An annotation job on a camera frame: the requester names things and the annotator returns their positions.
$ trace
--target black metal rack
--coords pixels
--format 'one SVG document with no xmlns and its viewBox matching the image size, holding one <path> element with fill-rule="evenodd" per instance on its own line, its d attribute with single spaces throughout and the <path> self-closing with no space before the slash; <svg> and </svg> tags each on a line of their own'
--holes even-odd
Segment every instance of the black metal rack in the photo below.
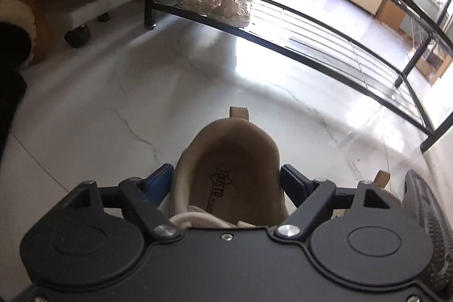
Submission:
<svg viewBox="0 0 453 302">
<path fill-rule="evenodd" d="M 418 46 L 403 71 L 335 28 L 272 0 L 257 1 L 255 15 L 245 29 L 231 27 L 206 16 L 179 9 L 176 7 L 176 0 L 145 0 L 144 24 L 146 28 L 154 29 L 156 11 L 170 13 L 242 37 L 314 68 L 371 97 L 428 135 L 427 140 L 420 146 L 422 152 L 425 152 L 453 125 L 453 113 L 438 129 L 435 129 L 423 104 L 407 81 L 407 76 L 433 39 L 453 54 L 453 43 L 440 28 L 451 0 L 448 0 L 437 22 L 412 0 L 391 0 L 391 2 L 410 15 L 427 32 L 427 37 Z M 262 31 L 269 27 L 275 33 L 276 22 L 280 30 L 285 31 L 285 37 L 282 37 L 282 33 L 271 37 L 271 33 Z M 313 42 L 319 44 L 319 40 L 310 38 L 312 33 L 310 34 L 310 30 L 307 29 L 310 27 L 315 27 L 324 34 L 323 39 L 326 40 L 324 46 L 334 45 L 327 46 L 328 53 L 319 50 L 313 44 Z"/>
</svg>

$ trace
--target pull tab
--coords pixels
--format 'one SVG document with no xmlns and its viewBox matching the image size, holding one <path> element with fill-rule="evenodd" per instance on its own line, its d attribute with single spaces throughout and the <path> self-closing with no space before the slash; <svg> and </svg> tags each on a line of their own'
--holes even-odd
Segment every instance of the pull tab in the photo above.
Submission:
<svg viewBox="0 0 453 302">
<path fill-rule="evenodd" d="M 230 118 L 241 118 L 249 120 L 249 110 L 241 107 L 230 107 Z"/>
</svg>

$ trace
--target silver bolt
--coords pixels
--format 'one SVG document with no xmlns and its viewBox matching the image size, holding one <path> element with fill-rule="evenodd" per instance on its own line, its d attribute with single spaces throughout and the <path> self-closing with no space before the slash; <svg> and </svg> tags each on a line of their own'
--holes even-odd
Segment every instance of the silver bolt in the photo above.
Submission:
<svg viewBox="0 0 453 302">
<path fill-rule="evenodd" d="M 173 225 L 167 224 L 158 225 L 154 228 L 154 231 L 157 235 L 165 238 L 173 237 L 177 233 L 177 230 Z"/>
<path fill-rule="evenodd" d="M 231 241 L 234 238 L 234 236 L 232 234 L 225 233 L 222 234 L 220 238 L 222 238 L 224 241 Z"/>
<path fill-rule="evenodd" d="M 284 237 L 292 238 L 300 234 L 300 228 L 296 225 L 284 224 L 277 228 L 277 233 Z"/>
</svg>

